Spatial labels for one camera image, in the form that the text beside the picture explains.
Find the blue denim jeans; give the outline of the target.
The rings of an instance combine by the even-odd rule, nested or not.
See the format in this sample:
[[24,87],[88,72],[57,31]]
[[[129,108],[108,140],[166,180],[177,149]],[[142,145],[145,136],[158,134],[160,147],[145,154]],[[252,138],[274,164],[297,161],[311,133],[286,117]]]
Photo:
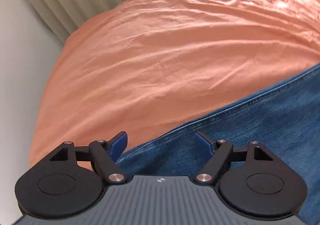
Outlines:
[[306,182],[307,198],[299,217],[319,222],[319,66],[191,120],[118,159],[127,175],[195,175],[204,159],[195,133],[235,146],[256,140]]

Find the orange bed cover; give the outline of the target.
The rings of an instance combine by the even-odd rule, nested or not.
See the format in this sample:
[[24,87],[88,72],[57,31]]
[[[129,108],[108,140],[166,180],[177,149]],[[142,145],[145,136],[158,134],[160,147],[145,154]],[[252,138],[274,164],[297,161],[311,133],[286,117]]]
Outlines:
[[318,62],[319,0],[125,1],[67,39],[29,164],[120,131],[132,149]]

